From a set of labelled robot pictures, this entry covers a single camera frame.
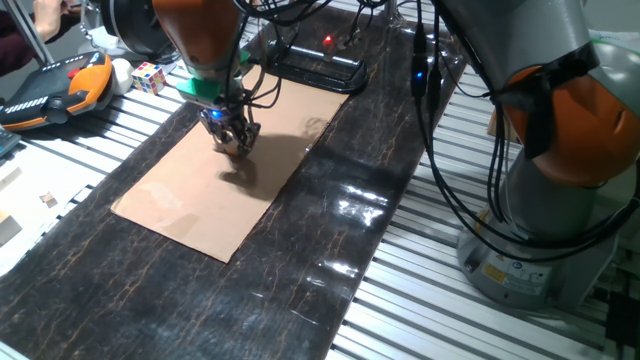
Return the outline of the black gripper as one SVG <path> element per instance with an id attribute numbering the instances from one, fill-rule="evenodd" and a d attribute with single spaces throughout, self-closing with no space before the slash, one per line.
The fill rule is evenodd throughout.
<path id="1" fill-rule="evenodd" d="M 238 144 L 238 154 L 246 157 L 253 150 L 261 130 L 260 123 L 249 123 L 242 102 L 227 104 L 224 100 L 206 102 L 199 114 L 199 121 L 213 136 L 217 146 L 231 142 L 227 131 L 242 132 Z"/>

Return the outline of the person hand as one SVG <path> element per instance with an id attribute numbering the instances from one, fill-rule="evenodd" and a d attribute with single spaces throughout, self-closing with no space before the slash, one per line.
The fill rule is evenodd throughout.
<path id="1" fill-rule="evenodd" d="M 77 1 L 35 0 L 33 21 L 42 41 L 55 41 L 77 25 L 81 10 L 82 6 Z"/>

